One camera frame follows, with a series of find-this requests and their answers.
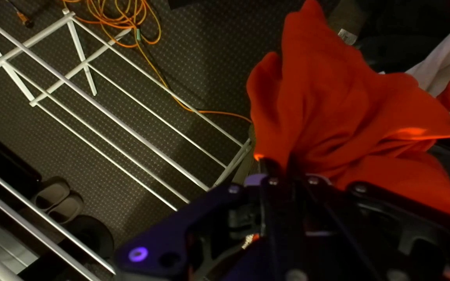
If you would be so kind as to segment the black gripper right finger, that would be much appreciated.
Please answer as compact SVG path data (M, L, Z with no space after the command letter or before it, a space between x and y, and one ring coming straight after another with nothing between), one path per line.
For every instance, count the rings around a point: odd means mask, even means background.
M341 193L322 177L310 175L307 191L369 261L378 257L405 260L421 241L439 249L450 261L450 216L444 213L368 183L357 183ZM371 222L372 216L397 225L397 247L385 243L378 227Z

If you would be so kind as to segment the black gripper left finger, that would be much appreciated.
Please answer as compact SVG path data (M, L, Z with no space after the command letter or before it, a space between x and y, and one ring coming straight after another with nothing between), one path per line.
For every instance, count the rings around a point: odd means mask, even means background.
M121 277L264 277L261 185L221 185L122 244L114 257Z

